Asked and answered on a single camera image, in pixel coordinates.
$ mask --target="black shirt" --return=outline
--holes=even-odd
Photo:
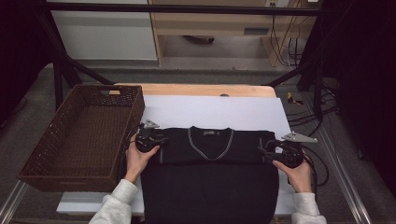
[[[269,223],[278,172],[262,162],[267,131],[191,127],[155,130],[169,137],[141,175],[152,223]]]

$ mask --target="clothing label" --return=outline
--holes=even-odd
[[[206,136],[206,135],[217,135],[217,136],[220,136],[221,133],[219,131],[204,131],[203,132],[203,136]]]

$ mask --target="metal frame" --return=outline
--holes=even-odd
[[[64,48],[62,39],[55,34],[55,31],[50,26],[48,18],[45,13],[51,10],[62,10],[62,11],[107,11],[107,12],[161,12],[161,13],[207,13],[207,14],[244,14],[244,15],[282,15],[282,16],[317,16],[321,18],[324,14],[338,13],[335,11],[325,11],[321,8],[283,8],[283,7],[219,7],[219,6],[182,6],[182,5],[138,5],[138,4],[83,4],[83,3],[47,3],[44,0],[31,0],[24,1],[18,0],[20,7],[26,12],[33,13],[33,20],[35,20],[35,26],[37,29],[38,36],[43,41],[43,46],[47,46],[46,51],[52,59],[54,66],[55,75],[55,94],[56,94],[56,106],[57,108],[63,101],[63,89],[62,80],[63,77],[67,81],[70,87],[81,83],[76,69],[86,75],[93,77],[100,81],[102,84],[113,85],[114,82],[107,80],[84,65],[77,63],[67,55]],[[320,56],[323,45],[329,39],[331,34],[327,35],[322,39],[319,48],[311,57],[312,60],[301,64],[295,70],[287,73],[285,76],[274,80],[266,86],[277,86],[280,83],[301,74],[306,69],[312,69],[312,67],[318,67],[318,58]],[[316,92],[318,92],[321,86],[317,83]],[[329,142],[329,138],[326,138],[326,133],[320,131],[320,137],[324,140],[325,144]],[[339,181],[343,192],[346,195],[346,199],[352,210],[354,217],[358,223],[371,223],[371,220],[361,203],[360,197],[353,187],[350,178],[347,175],[342,163],[336,158],[336,155],[332,154],[332,145],[326,144],[326,153],[331,159],[332,166],[335,169],[337,180]],[[13,213],[17,209],[21,198],[23,197],[28,186],[21,181],[18,181],[14,190],[8,197],[5,205],[2,207],[0,212],[1,223],[8,223],[12,218]]]

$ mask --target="black cable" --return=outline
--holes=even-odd
[[[332,97],[335,97],[334,93],[332,93],[332,92],[327,92],[327,93],[324,93],[324,94],[322,95],[321,98],[323,98],[323,97],[325,97],[325,96],[328,96],[328,95],[330,95],[330,96],[332,96]]]
[[[310,18],[309,16],[305,17],[305,19],[303,19],[302,21],[300,21],[300,23],[298,23],[297,28],[298,28],[298,35],[297,35],[297,39],[300,38],[300,26],[301,24],[303,24],[303,22],[305,22],[306,20],[308,20],[308,18]]]
[[[307,109],[307,110],[305,110],[305,111],[303,111],[303,112],[300,112],[300,113],[287,114],[286,116],[297,116],[297,115],[302,115],[302,114],[304,114],[304,113],[306,113],[306,112],[309,112],[309,111],[311,111],[311,110],[313,110],[313,109]]]
[[[312,192],[315,193],[315,200],[317,201],[318,200],[318,173],[317,173],[317,170],[315,169],[314,161],[306,153],[304,153],[304,160],[306,161],[306,163],[308,163],[308,165],[311,167],[311,170],[312,170],[311,188],[312,188]]]
[[[296,41],[295,41],[295,44],[294,44],[294,55],[295,55],[294,64],[296,64],[295,65],[296,67],[298,67],[298,64],[297,64],[297,46],[298,46],[298,37],[296,38]]]
[[[315,119],[317,119],[317,118],[314,117],[312,119],[308,119],[308,120],[302,121],[302,122],[297,123],[297,124],[291,124],[290,127],[297,127],[297,126],[300,126],[300,125],[304,125],[304,124],[309,123],[309,122],[311,122],[312,120],[315,120]]]
[[[320,183],[320,184],[317,184],[317,186],[321,187],[321,186],[325,185],[329,181],[329,177],[330,177],[329,167],[326,165],[326,163],[323,161],[323,159],[318,155],[318,153],[316,153],[312,148],[307,147],[307,146],[303,146],[303,145],[302,145],[302,147],[304,149],[307,149],[309,152],[313,153],[320,160],[320,162],[322,163],[323,167],[326,170],[326,175],[325,175],[325,179],[323,180],[323,182]]]
[[[291,49],[291,46],[292,46],[292,42],[293,42],[293,44],[295,43],[295,41],[292,41],[292,39],[293,38],[290,38],[289,39],[289,44],[288,44],[288,54],[289,54],[289,57],[291,57],[292,59],[298,59],[298,60],[301,60],[301,58],[298,58],[297,57],[297,55],[298,56],[302,56],[303,54],[299,54],[299,53],[297,53],[297,51],[294,51],[294,57],[292,56],[292,54],[291,54],[291,52],[290,52],[290,49]]]
[[[127,166],[127,161],[125,158],[125,152],[126,150],[129,148],[129,145],[131,144],[131,137],[134,134],[134,130],[140,126],[140,124],[135,125],[131,131],[128,132],[128,134],[126,135],[123,145],[122,145],[122,152],[121,152],[121,158],[120,158],[120,166],[119,166],[119,182],[124,178],[125,174],[126,174],[126,166]]]
[[[335,92],[338,92],[336,88],[329,86],[325,81],[322,81],[324,89],[330,93],[331,95],[335,96]]]
[[[312,136],[312,134],[314,134],[318,130],[318,128],[320,127],[321,124],[322,124],[322,120],[319,122],[317,127],[308,135],[308,137]]]
[[[279,49],[279,54],[278,54],[277,51],[276,51],[276,49],[275,49],[275,47],[274,47],[274,44],[273,44],[273,41],[272,41],[272,39],[273,39],[273,34],[275,35],[275,40],[276,40],[276,43],[277,43],[277,37],[276,37],[276,32],[275,32],[275,15],[273,15],[272,29],[271,29],[271,34],[270,34],[270,44],[271,44],[271,48],[273,49],[273,51],[274,51],[274,53],[275,53],[277,59],[279,60],[279,62],[280,62],[282,65],[286,66],[286,65],[288,65],[288,64],[283,60],[282,56],[279,55],[279,54],[280,54],[280,49]]]
[[[337,108],[336,105],[331,107],[330,109],[323,110],[323,115],[333,112],[335,108]],[[307,115],[307,116],[304,116],[304,117],[301,117],[301,118],[297,118],[297,119],[289,119],[288,122],[289,123],[296,122],[296,121],[300,121],[302,119],[310,119],[310,120],[312,119],[312,120],[314,120],[315,118],[316,118],[316,115],[312,114],[312,115]]]
[[[330,101],[335,101],[335,99],[325,100],[325,101],[323,101],[323,103],[330,102]]]

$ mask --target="white sleeve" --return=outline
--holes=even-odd
[[[293,194],[293,201],[296,213],[291,215],[291,223],[327,223],[326,218],[319,213],[314,193],[295,193]]]
[[[93,216],[90,223],[131,223],[132,199],[137,187],[128,180],[122,179],[110,195],[103,198],[102,208]]]

